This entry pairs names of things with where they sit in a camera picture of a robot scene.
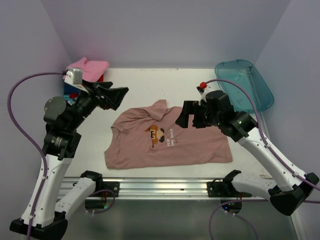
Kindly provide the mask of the dusty pink printed t-shirt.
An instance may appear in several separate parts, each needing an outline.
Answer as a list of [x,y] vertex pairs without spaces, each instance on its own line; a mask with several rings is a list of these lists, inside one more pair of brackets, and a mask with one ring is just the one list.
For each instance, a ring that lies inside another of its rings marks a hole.
[[108,169],[231,163],[228,139],[215,127],[182,128],[175,121],[182,108],[164,99],[151,106],[130,108],[111,126],[112,140],[104,152]]

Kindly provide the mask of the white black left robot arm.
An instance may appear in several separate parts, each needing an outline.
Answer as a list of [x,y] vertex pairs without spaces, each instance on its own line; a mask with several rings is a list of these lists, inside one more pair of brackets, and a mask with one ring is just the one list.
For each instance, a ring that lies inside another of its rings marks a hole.
[[53,97],[44,106],[46,135],[39,176],[23,215],[10,224],[10,231],[38,240],[63,238],[70,217],[89,196],[105,192],[102,174],[85,171],[75,186],[58,200],[61,184],[81,140],[78,127],[97,107],[117,110],[128,87],[112,88],[112,82],[83,81],[74,104]]

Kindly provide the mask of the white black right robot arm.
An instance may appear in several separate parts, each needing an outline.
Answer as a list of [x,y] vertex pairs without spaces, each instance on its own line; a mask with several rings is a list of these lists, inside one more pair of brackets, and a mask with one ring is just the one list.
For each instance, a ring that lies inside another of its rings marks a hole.
[[187,128],[190,115],[193,116],[193,127],[218,127],[223,135],[251,153],[272,177],[271,180],[265,180],[233,170],[221,181],[213,181],[208,185],[221,197],[250,194],[270,201],[281,214],[291,216],[320,181],[315,173],[305,173],[273,147],[257,121],[244,111],[235,111],[223,91],[204,90],[200,101],[184,101],[175,123]]

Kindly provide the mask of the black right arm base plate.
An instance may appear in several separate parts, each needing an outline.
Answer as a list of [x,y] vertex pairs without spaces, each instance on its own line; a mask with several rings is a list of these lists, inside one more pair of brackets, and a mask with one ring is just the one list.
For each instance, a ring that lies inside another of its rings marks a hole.
[[209,198],[237,198],[240,196],[231,181],[218,178],[208,181],[206,190]]

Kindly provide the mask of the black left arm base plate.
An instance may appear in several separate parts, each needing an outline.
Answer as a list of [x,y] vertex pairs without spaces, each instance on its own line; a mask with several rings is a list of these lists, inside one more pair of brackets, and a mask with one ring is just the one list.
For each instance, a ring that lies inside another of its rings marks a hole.
[[119,196],[120,182],[119,181],[102,181],[97,184],[95,190],[90,197],[115,197]]

